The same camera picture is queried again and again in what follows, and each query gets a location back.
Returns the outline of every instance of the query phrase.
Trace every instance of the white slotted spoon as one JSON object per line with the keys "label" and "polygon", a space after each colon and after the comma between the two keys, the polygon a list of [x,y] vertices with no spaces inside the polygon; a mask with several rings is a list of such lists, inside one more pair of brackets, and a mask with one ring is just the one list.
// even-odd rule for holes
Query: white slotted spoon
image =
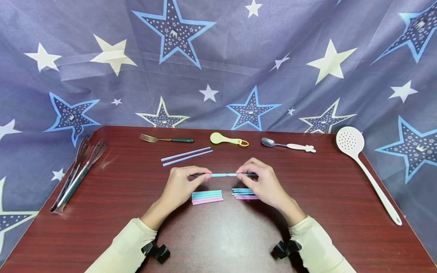
{"label": "white slotted spoon", "polygon": [[364,138],[363,135],[354,127],[343,127],[341,128],[336,136],[337,146],[343,153],[347,154],[351,158],[353,158],[358,165],[363,169],[367,178],[370,180],[370,184],[372,184],[373,188],[376,191],[379,199],[385,207],[385,210],[388,212],[392,220],[397,225],[402,225],[402,220],[399,217],[398,212],[395,210],[393,205],[390,203],[388,198],[385,196],[384,192],[381,190],[379,185],[376,183],[373,176],[370,174],[369,170],[364,166],[361,160],[358,158],[358,154],[364,148]]}

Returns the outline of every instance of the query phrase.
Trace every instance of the metal tongs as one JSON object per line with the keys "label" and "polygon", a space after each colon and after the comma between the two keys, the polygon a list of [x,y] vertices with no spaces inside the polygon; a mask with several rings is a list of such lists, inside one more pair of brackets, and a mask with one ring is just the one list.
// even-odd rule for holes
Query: metal tongs
{"label": "metal tongs", "polygon": [[91,166],[102,156],[103,152],[106,150],[107,144],[103,140],[100,140],[97,143],[97,145],[94,147],[94,150],[91,153],[91,156],[88,159],[87,163],[83,166],[80,172],[77,173],[80,168],[80,165],[87,157],[87,152],[90,147],[91,147],[90,142],[85,139],[80,144],[80,147],[77,151],[76,159],[74,160],[74,166],[71,169],[68,178],[64,184],[64,187],[62,187],[62,190],[59,193],[58,198],[56,199],[55,204],[50,209],[51,213],[58,213],[58,214],[62,213],[65,205],[68,203],[68,201],[74,194],[80,182],[82,182],[83,177],[87,174]]}

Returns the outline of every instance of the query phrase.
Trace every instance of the yellow measuring spoon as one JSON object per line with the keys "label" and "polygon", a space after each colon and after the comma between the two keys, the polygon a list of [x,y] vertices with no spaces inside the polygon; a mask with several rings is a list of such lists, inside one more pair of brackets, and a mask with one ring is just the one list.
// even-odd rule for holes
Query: yellow measuring spoon
{"label": "yellow measuring spoon", "polygon": [[217,132],[212,133],[211,137],[209,139],[214,144],[219,144],[221,142],[229,142],[229,143],[232,143],[232,144],[240,145],[242,147],[249,146],[249,143],[246,140],[242,140],[242,139],[239,139],[239,138],[227,138],[227,137],[225,137],[222,134],[217,133]]}

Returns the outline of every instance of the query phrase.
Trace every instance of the spoon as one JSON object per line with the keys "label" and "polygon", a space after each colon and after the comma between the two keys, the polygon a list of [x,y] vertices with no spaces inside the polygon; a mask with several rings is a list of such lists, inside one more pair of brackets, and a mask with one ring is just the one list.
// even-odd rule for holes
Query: spoon
{"label": "spoon", "polygon": [[395,210],[393,205],[390,203],[388,198],[385,196],[384,192],[381,190],[380,186],[376,183],[373,176],[370,174],[369,170],[364,166],[361,160],[358,158],[358,154],[364,148],[364,138],[363,135],[354,127],[346,126],[341,128],[336,136],[337,146],[343,153],[350,156],[355,160],[358,165],[362,168],[367,178],[370,180],[370,184],[373,186],[376,194],[384,205],[385,210],[390,215],[390,218],[397,224],[402,225],[402,220],[399,217],[398,212]]}
{"label": "spoon", "polygon": [[288,147],[288,148],[294,149],[294,150],[304,150],[305,152],[316,152],[316,150],[314,149],[314,146],[311,146],[311,145],[303,146],[303,145],[299,145],[299,144],[279,144],[279,143],[275,143],[270,138],[262,138],[261,143],[267,147],[274,147],[274,146],[278,145],[278,146]]}
{"label": "spoon", "polygon": [[214,144],[219,144],[221,142],[229,142],[229,143],[240,145],[242,147],[249,146],[249,143],[246,140],[242,140],[239,138],[227,138],[218,132],[212,133],[209,139]]}

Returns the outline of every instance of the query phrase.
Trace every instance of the white spoon handle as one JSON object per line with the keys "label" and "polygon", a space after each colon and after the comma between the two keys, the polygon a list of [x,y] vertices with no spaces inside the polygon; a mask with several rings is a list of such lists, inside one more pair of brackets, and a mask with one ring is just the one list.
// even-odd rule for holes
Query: white spoon handle
{"label": "white spoon handle", "polygon": [[287,144],[287,147],[294,150],[304,150],[305,152],[316,152],[314,146],[311,145]]}
{"label": "white spoon handle", "polygon": [[378,183],[376,183],[373,176],[370,174],[369,170],[364,166],[364,164],[361,162],[359,158],[354,158],[355,161],[360,165],[360,167],[363,169],[364,173],[366,174],[367,178],[370,180],[370,184],[372,184],[373,188],[376,191],[376,194],[378,195],[379,199],[381,200],[382,204],[384,205],[385,210],[390,215],[393,222],[397,225],[402,225],[402,220],[399,217],[398,212],[395,210],[393,205],[390,203],[388,198],[385,196],[384,192],[381,190]]}

